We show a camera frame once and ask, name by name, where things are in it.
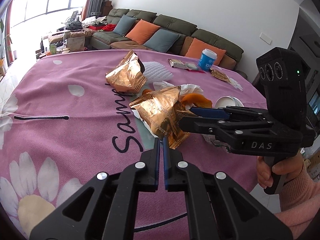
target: human hand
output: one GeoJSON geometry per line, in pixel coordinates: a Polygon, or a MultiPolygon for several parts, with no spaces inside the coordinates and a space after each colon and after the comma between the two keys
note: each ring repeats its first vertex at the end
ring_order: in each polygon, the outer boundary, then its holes
{"type": "MultiPolygon", "coordinates": [[[[273,165],[272,171],[277,175],[287,174],[285,182],[289,182],[299,176],[303,168],[303,158],[300,151],[295,157],[285,159],[273,165]]],[[[273,178],[271,177],[271,168],[264,162],[263,156],[257,158],[257,176],[261,187],[271,187],[273,178]]]]}

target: white bowl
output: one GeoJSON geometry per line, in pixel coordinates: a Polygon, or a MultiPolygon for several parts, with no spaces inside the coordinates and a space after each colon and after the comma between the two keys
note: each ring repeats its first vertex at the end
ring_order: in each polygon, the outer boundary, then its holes
{"type": "Polygon", "coordinates": [[[227,96],[227,97],[219,98],[214,108],[227,107],[227,106],[244,106],[244,105],[238,98],[227,96]]]}

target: camera lens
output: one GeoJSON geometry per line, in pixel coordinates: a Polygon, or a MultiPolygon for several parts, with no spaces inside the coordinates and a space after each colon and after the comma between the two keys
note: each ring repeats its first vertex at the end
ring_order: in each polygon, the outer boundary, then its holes
{"type": "Polygon", "coordinates": [[[266,65],[266,75],[269,81],[273,80],[273,70],[270,64],[266,65]]]}
{"type": "Polygon", "coordinates": [[[283,71],[282,71],[282,67],[281,67],[280,63],[278,63],[278,62],[275,63],[275,72],[276,72],[277,78],[281,79],[283,76],[283,71]]]}
{"type": "Polygon", "coordinates": [[[265,78],[266,78],[266,75],[265,75],[264,70],[263,70],[262,67],[260,68],[260,77],[261,77],[262,79],[265,79],[265,78]]]}

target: silver screw head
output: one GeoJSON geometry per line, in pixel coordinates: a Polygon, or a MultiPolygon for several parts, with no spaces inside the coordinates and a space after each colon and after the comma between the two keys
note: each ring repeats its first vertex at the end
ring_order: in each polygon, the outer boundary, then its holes
{"type": "Polygon", "coordinates": [[[179,168],[186,168],[186,167],[188,167],[188,163],[184,162],[184,161],[178,162],[178,167],[179,168]]]}
{"type": "Polygon", "coordinates": [[[217,179],[225,179],[227,175],[224,172],[220,171],[216,174],[216,177],[217,179]]]}
{"type": "Polygon", "coordinates": [[[105,172],[100,172],[97,174],[97,179],[103,180],[106,179],[108,177],[108,174],[106,174],[105,172]]]}
{"type": "Polygon", "coordinates": [[[135,165],[134,165],[137,169],[142,169],[146,166],[146,164],[144,162],[137,162],[135,165]]]}

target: gold foil wrapper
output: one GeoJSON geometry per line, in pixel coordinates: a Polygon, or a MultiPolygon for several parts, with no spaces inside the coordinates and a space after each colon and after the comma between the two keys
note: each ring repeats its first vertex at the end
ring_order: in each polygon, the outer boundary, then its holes
{"type": "Polygon", "coordinates": [[[230,83],[230,79],[228,78],[228,76],[225,73],[220,72],[219,70],[212,69],[211,75],[216,77],[217,79],[230,83]]]}
{"type": "Polygon", "coordinates": [[[160,139],[168,137],[171,149],[176,149],[189,136],[180,129],[178,121],[186,115],[194,116],[178,101],[180,90],[181,87],[176,86],[152,91],[129,104],[138,111],[154,135],[160,139]]]}
{"type": "Polygon", "coordinates": [[[138,94],[147,78],[143,75],[145,68],[139,57],[130,50],[117,67],[106,73],[106,81],[117,92],[138,94]]]}

